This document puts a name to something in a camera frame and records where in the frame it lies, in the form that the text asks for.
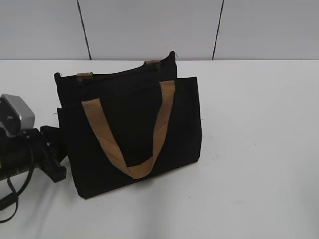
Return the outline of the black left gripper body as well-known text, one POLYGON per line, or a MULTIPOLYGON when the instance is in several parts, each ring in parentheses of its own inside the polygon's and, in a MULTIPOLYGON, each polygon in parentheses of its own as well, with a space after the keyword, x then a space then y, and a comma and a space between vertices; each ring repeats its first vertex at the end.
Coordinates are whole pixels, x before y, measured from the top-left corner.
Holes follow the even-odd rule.
POLYGON ((15 160, 20 163, 20 168, 30 171, 39 168, 54 183, 66 179, 67 170, 61 162, 67 152, 58 127, 46 125, 40 129, 28 129, 20 132, 15 139, 20 143, 15 152, 23 151, 24 147, 27 150, 26 154, 15 160))

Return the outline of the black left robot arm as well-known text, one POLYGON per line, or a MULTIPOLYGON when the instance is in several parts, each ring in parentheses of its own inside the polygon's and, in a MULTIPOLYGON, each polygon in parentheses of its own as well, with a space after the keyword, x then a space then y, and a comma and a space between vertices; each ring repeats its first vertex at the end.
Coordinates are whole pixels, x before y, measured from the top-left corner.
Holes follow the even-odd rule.
POLYGON ((15 137, 0 136, 0 179, 29 170, 33 164, 54 183, 66 178, 66 168, 60 163, 67 156, 61 130, 42 126, 29 129, 15 137))

